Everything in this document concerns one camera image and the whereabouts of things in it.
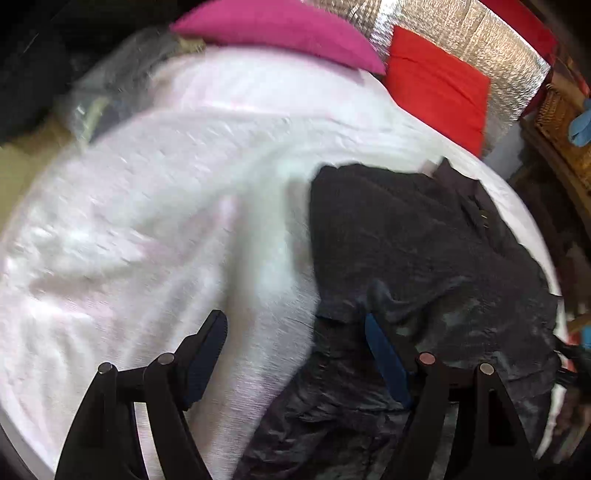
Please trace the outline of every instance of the black fabric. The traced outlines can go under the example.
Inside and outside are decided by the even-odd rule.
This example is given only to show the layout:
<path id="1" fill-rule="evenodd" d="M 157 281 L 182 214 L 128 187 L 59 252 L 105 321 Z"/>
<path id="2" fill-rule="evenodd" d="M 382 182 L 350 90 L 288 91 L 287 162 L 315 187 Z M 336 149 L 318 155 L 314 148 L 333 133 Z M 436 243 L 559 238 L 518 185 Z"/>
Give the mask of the black fabric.
<path id="1" fill-rule="evenodd" d="M 478 182 L 447 162 L 433 179 L 323 167 L 309 222 L 320 293 L 313 350 L 261 420 L 236 480 L 381 476 L 407 413 L 366 345 L 368 311 L 450 366 L 493 364 L 539 444 L 558 367 L 557 299 Z M 443 476 L 454 422 L 432 478 Z"/>
<path id="2" fill-rule="evenodd" d="M 182 0 L 181 6 L 199 2 Z M 177 0 L 25 0 L 5 13 L 0 143 L 33 129 L 56 96 L 129 35 L 168 24 L 181 13 Z"/>

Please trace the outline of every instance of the wrinkled fabric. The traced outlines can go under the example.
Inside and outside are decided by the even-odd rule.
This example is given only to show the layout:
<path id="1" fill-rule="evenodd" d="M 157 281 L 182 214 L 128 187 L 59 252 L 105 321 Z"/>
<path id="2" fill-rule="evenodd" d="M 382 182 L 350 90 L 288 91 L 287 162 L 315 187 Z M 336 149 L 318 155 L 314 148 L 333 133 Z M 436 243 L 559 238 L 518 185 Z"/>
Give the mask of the wrinkled fabric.
<path id="1" fill-rule="evenodd" d="M 434 179 L 324 167 L 312 182 L 309 222 L 320 295 L 313 350 L 265 413 L 235 480 L 381 476 L 408 413 L 367 347 L 367 312 L 447 365 L 494 365 L 537 447 L 559 366 L 557 298 L 482 186 L 447 162 Z M 433 479 L 445 472 L 453 419 Z"/>
<path id="2" fill-rule="evenodd" d="M 152 89 L 155 104 L 169 109 L 315 117 L 365 130 L 397 122 L 389 93 L 369 72 L 274 47 L 208 45 L 166 63 Z"/>

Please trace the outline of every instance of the metal bolt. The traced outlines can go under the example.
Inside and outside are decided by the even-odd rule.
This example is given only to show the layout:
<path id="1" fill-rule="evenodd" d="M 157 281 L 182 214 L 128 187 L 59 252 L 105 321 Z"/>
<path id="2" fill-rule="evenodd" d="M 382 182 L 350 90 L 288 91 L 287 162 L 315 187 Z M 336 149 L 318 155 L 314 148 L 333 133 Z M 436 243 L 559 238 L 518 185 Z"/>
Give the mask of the metal bolt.
<path id="1" fill-rule="evenodd" d="M 105 373 L 111 371 L 111 368 L 113 368 L 112 364 L 109 362 L 103 362 L 99 365 L 98 371 L 101 375 L 104 375 Z"/>
<path id="2" fill-rule="evenodd" d="M 480 371 L 485 375 L 492 375 L 495 373 L 495 367 L 493 367 L 491 364 L 482 364 L 480 366 Z"/>
<path id="3" fill-rule="evenodd" d="M 432 365 L 435 363 L 435 355 L 429 352 L 423 352 L 418 356 L 419 361 L 423 365 Z"/>
<path id="4" fill-rule="evenodd" d="M 172 362 L 174 362 L 174 353 L 163 353 L 158 357 L 160 365 L 170 365 Z"/>

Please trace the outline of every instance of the reflective insulation foil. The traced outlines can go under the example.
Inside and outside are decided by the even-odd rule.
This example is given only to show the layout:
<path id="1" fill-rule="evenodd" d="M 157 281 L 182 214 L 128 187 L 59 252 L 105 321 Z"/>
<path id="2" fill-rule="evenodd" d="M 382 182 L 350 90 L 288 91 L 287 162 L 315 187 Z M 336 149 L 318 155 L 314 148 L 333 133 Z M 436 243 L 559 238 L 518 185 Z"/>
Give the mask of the reflective insulation foil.
<path id="1" fill-rule="evenodd" d="M 346 19 L 388 60 L 395 25 L 430 40 L 491 79 L 484 153 L 537 93 L 550 65 L 476 0 L 306 0 Z"/>

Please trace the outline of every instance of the pink pillow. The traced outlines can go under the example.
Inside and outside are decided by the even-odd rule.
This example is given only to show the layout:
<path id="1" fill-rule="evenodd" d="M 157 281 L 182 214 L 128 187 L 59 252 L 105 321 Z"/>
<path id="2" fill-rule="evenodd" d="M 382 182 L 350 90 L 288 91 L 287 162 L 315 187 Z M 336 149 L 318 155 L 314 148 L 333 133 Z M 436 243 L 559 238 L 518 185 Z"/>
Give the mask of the pink pillow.
<path id="1" fill-rule="evenodd" d="M 371 43 L 353 25 L 298 0 L 213 0 L 183 15 L 171 30 L 221 44 L 290 48 L 385 74 Z"/>

